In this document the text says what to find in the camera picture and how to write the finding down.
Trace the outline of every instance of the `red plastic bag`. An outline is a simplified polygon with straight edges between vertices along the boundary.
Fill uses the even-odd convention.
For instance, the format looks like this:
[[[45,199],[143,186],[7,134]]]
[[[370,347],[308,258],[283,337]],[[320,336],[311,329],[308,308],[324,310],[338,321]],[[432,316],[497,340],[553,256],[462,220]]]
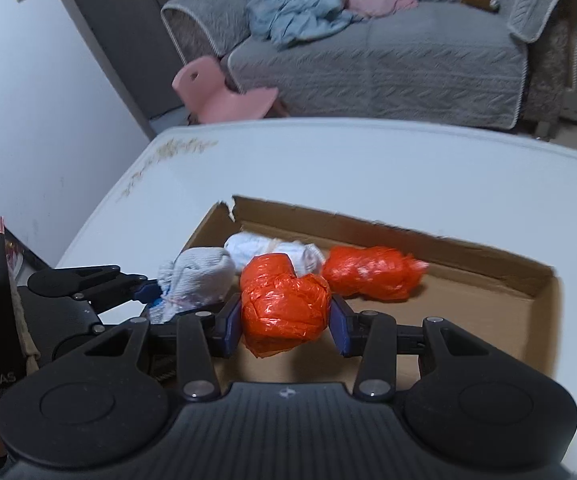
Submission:
[[[286,254],[255,256],[240,278],[244,343],[267,357],[317,339],[329,321],[331,289],[321,276],[295,276]]]
[[[408,300],[428,264],[389,247],[337,246],[331,249],[321,274],[333,292],[365,294],[376,300]]]

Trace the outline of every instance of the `wall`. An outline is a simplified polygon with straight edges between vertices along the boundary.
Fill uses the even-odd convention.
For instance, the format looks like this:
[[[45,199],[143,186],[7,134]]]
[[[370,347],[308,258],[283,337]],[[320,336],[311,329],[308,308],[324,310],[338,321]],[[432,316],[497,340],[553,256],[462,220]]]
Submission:
[[[0,214],[51,265],[148,143],[127,100],[62,0],[0,0]]]

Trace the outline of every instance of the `sofa leg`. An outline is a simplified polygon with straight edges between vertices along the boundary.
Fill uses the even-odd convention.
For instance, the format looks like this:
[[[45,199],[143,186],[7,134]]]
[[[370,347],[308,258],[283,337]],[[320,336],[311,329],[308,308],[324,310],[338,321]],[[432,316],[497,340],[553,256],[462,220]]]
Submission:
[[[546,121],[539,121],[537,127],[533,132],[533,138],[537,140],[544,140],[549,142],[555,138],[555,132],[557,131],[557,123],[547,123]]]

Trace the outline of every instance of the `chair backrest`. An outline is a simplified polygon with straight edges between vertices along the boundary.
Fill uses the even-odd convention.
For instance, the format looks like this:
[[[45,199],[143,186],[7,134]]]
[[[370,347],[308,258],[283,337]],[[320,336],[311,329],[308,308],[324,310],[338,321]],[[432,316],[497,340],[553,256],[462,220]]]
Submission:
[[[226,77],[217,59],[203,56],[188,63],[172,81],[189,112],[199,113],[204,104],[220,89],[226,88]]]

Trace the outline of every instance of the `rolled white cloth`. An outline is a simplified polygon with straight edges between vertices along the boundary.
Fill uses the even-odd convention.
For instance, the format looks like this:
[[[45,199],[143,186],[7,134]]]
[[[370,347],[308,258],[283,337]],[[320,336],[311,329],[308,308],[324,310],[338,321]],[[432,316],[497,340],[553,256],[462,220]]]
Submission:
[[[285,242],[278,238],[267,238],[246,231],[228,238],[224,248],[235,262],[237,272],[242,272],[242,269],[260,254],[287,254],[298,278],[310,273],[319,273],[325,261],[324,255],[315,244]]]
[[[157,283],[162,298],[150,307],[149,320],[166,323],[179,312],[219,303],[234,277],[235,264],[226,249],[196,247],[182,251],[174,262],[160,267]]]

